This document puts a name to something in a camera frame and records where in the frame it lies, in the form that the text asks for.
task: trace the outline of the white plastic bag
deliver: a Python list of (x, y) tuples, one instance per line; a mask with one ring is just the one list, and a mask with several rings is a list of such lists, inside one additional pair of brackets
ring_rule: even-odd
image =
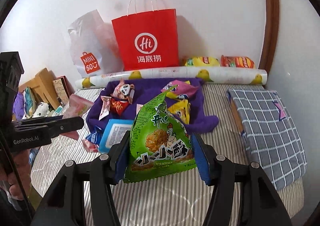
[(68, 33), (72, 61), (83, 78), (123, 70), (112, 25), (97, 10), (75, 20)]

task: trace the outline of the yellow bird print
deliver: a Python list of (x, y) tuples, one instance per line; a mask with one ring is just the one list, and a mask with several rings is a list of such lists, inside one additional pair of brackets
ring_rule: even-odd
[(84, 80), (82, 81), (82, 88), (90, 88), (91, 86), (95, 85), (90, 82), (90, 77), (84, 78)]
[(203, 79), (204, 81), (208, 82), (213, 82), (213, 80), (210, 79), (210, 75), (209, 75), (209, 72), (207, 70), (200, 70), (198, 72), (198, 74), (196, 75), (197, 78), (201, 78)]
[(262, 84), (262, 76), (257, 74), (256, 77), (250, 82), (251, 85), (261, 85)]
[(142, 76), (139, 71), (133, 71), (128, 79), (142, 79)]

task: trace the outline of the gray checkered cloth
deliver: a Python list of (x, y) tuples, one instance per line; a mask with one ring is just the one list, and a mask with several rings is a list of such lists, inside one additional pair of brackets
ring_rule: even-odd
[(276, 190), (302, 177), (307, 168), (297, 129), (275, 91), (228, 91), (242, 121), (248, 159), (258, 162)]

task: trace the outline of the finger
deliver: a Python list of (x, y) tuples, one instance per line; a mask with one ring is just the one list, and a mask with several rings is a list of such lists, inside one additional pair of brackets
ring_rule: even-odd
[[(26, 192), (26, 195), (29, 196), (31, 191), (31, 180), (24, 181), (22, 185), (24, 191)], [(13, 197), (17, 198), (18, 200), (23, 200), (23, 194), (18, 184), (12, 185), (9, 189), (9, 192)]]
[(29, 155), (30, 155), (30, 152), (29, 150), (23, 150), (21, 152), (19, 152), (14, 158), (14, 162), (16, 163), (16, 166), (24, 166), (26, 164), (29, 163)]
[(0, 165), (0, 181), (7, 181), (8, 180), (8, 176), (5, 173), (2, 165)]
[[(22, 181), (24, 178), (30, 177), (31, 165), (27, 164), (25, 166), (19, 166), (17, 168), (17, 171), (18, 171), (20, 179)], [(7, 181), (11, 185), (18, 183), (16, 175), (14, 173), (11, 173), (11, 174), (8, 175)]]

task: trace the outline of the wall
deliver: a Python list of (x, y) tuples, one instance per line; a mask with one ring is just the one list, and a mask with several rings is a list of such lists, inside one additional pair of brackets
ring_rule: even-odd
[[(148, 0), (137, 1), (139, 11), (151, 9)], [(69, 56), (67, 26), (94, 9), (110, 22), (126, 14), (128, 2), (18, 0), (0, 30), (0, 51), (19, 51), (25, 69), (21, 82), (47, 67), (74, 84), (80, 75)], [(265, 0), (158, 0), (158, 4), (161, 9), (177, 9), (180, 56), (246, 55), (259, 65)]]
[(320, 17), (308, 0), (280, 0), (280, 25), (267, 88), (277, 90), (298, 129), (306, 158), (305, 202), (293, 218), (301, 226), (320, 201)]

